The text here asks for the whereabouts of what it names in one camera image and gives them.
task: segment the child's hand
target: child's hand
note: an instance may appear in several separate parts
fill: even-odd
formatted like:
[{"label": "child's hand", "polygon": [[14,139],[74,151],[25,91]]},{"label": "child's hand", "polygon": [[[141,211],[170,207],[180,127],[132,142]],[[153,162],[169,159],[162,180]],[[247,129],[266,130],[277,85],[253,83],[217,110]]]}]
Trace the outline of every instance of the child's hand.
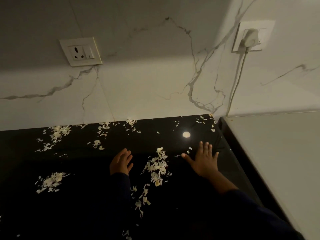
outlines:
[{"label": "child's hand", "polygon": [[212,145],[209,145],[208,142],[203,145],[202,141],[200,141],[194,161],[186,153],[182,153],[181,156],[199,176],[208,179],[212,173],[218,171],[218,154],[216,152],[212,157]]},{"label": "child's hand", "polygon": [[114,173],[125,173],[126,175],[129,175],[129,172],[134,165],[131,163],[129,167],[127,167],[131,159],[131,151],[127,151],[126,148],[119,152],[110,163],[110,175]]}]

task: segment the white cable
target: white cable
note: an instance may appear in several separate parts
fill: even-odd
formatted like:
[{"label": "white cable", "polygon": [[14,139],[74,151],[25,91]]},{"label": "white cable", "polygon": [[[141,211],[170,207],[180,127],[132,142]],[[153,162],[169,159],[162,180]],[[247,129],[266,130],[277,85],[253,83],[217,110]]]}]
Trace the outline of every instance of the white cable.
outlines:
[{"label": "white cable", "polygon": [[242,65],[241,65],[241,69],[240,69],[240,73],[239,73],[239,78],[238,78],[237,84],[235,85],[235,88],[233,90],[233,93],[232,93],[232,96],[231,96],[231,99],[230,99],[230,103],[229,103],[229,106],[228,106],[228,110],[226,112],[226,116],[229,115],[229,112],[230,112],[230,109],[231,109],[231,104],[232,104],[232,101],[233,101],[233,97],[234,97],[234,95],[236,93],[236,89],[237,89],[237,87],[239,85],[239,82],[240,82],[240,78],[241,78],[241,75],[242,75],[243,65],[245,64],[246,56],[247,56],[250,48],[256,46],[259,43],[258,30],[254,29],[254,28],[249,29],[248,32],[246,33],[246,36],[241,41],[241,43],[242,43],[242,46],[246,47],[246,49],[245,49],[244,57],[243,57],[243,60],[242,60]]}]

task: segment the white plug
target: white plug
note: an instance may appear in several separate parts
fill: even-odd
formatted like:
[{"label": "white plug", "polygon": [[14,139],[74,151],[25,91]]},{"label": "white plug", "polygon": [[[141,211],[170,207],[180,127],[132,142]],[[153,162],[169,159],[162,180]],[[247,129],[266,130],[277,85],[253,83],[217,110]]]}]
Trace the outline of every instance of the white plug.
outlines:
[{"label": "white plug", "polygon": [[251,48],[259,44],[258,29],[250,28],[241,43],[246,48]]}]

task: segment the black countertop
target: black countertop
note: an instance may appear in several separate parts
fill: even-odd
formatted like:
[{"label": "black countertop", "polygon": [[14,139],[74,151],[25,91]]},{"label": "black countertop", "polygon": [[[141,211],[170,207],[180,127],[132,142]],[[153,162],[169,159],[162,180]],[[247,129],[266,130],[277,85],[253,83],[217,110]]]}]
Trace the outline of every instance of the black countertop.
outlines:
[{"label": "black countertop", "polygon": [[[36,150],[42,150],[44,143],[52,143],[50,129],[1,131],[0,237],[19,234],[20,238],[39,235],[47,238],[62,232],[64,236],[81,235],[83,219],[90,211],[88,206],[99,206],[108,197],[109,163],[123,148],[132,151],[134,166],[129,176],[131,186],[138,189],[135,195],[141,195],[143,186],[150,183],[150,173],[141,173],[146,162],[157,156],[157,148],[163,147],[166,151],[167,171],[172,173],[168,182],[158,187],[150,183],[148,200],[151,205],[143,206],[143,218],[140,218],[139,210],[134,210],[138,197],[132,199],[131,220],[126,227],[133,239],[149,234],[148,229],[153,226],[160,234],[161,228],[168,227],[166,222],[173,221],[180,221],[180,227],[193,222],[195,228],[212,228],[207,223],[214,221],[216,193],[186,161],[174,157],[189,150],[194,158],[199,141],[213,145],[219,152],[219,170],[261,204],[214,120],[207,114],[202,116],[205,119],[194,115],[138,120],[134,124],[136,131],[132,131],[125,121],[114,122],[105,130],[107,136],[99,137],[98,127],[102,125],[98,123],[84,128],[73,125],[69,126],[68,135],[62,136],[50,150],[42,152]],[[191,136],[183,137],[184,132]],[[93,147],[95,140],[101,141],[103,150]],[[38,177],[46,178],[55,172],[70,175],[62,179],[58,192],[45,190],[38,194],[39,186],[35,185]]]}]

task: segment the marble wall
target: marble wall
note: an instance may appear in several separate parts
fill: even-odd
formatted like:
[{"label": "marble wall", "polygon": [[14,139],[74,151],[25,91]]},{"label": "marble wall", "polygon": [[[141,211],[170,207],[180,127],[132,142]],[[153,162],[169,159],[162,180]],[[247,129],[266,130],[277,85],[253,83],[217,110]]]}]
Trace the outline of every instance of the marble wall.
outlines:
[{"label": "marble wall", "polygon": [[[248,54],[230,114],[317,109],[319,6],[318,0],[4,0],[0,130],[204,112],[219,118],[238,74],[241,56],[231,48],[240,20],[276,25],[268,47]],[[312,37],[302,43],[303,34]],[[102,65],[69,66],[58,39],[81,36],[95,37]]]}]

